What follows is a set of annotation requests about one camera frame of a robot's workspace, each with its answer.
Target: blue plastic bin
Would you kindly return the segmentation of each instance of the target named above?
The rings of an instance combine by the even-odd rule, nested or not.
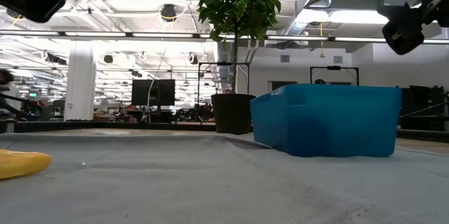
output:
[[[401,89],[292,84],[251,101],[254,138],[301,157],[387,157]]]

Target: computer monitor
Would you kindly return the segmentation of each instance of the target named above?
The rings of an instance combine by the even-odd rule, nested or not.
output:
[[[131,94],[131,105],[147,105],[148,90],[152,80],[133,80],[133,92]],[[149,105],[175,105],[175,80],[154,80],[149,97]]]

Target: pillar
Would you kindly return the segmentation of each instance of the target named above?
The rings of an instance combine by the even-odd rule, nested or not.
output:
[[[64,120],[93,119],[96,57],[91,41],[73,41],[69,57]]]

